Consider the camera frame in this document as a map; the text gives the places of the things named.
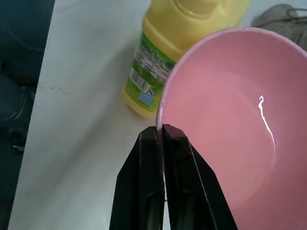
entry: gray shoe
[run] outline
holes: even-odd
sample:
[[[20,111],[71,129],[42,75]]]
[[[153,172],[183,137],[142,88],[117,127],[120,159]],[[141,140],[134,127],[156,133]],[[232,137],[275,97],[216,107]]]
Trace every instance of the gray shoe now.
[[[307,17],[299,17],[289,4],[279,4],[265,11],[251,26],[274,31],[307,51]]]

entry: yellow bottle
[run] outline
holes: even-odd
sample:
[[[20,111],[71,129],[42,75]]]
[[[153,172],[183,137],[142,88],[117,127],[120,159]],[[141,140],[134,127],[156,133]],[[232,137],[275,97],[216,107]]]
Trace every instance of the yellow bottle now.
[[[175,63],[203,37],[238,25],[248,5],[249,0],[152,0],[124,88],[127,104],[153,117]]]

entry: green label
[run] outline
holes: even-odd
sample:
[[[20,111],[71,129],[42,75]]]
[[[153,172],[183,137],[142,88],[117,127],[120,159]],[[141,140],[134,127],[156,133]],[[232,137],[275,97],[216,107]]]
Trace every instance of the green label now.
[[[139,106],[154,112],[175,61],[142,35],[125,91]]]

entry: pink bowl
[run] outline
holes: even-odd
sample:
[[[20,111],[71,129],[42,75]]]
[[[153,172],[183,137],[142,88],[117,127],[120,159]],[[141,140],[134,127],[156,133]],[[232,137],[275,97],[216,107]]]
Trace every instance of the pink bowl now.
[[[228,29],[176,64],[156,125],[182,129],[215,171],[239,229],[307,229],[307,54]]]

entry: white surface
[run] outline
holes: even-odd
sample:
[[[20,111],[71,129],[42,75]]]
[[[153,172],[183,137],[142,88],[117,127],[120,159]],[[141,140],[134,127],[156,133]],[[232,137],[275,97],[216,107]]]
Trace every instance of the white surface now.
[[[242,24],[279,2],[254,0]],[[154,125],[119,93],[147,7],[56,0],[9,230],[108,229],[116,176]]]

